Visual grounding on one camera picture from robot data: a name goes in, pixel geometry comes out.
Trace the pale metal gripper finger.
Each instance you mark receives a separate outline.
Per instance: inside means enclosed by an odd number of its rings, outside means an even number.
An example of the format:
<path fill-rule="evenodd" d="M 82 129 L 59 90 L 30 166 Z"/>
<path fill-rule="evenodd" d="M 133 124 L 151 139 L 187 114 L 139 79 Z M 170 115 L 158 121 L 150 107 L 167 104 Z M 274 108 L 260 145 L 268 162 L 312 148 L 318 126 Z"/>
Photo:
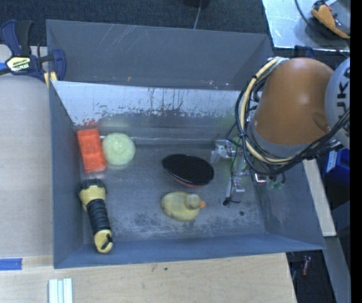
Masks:
<path fill-rule="evenodd" d="M 235 156 L 235 147 L 230 140 L 216 140 L 211 151 L 211 163 L 217 163 L 221 158 L 229 159 Z"/>
<path fill-rule="evenodd" d="M 226 187 L 226 196 L 223 206 L 230 206 L 232 203 L 240 203 L 245 194 L 245 187 L 240 177 L 231 177 Z"/>

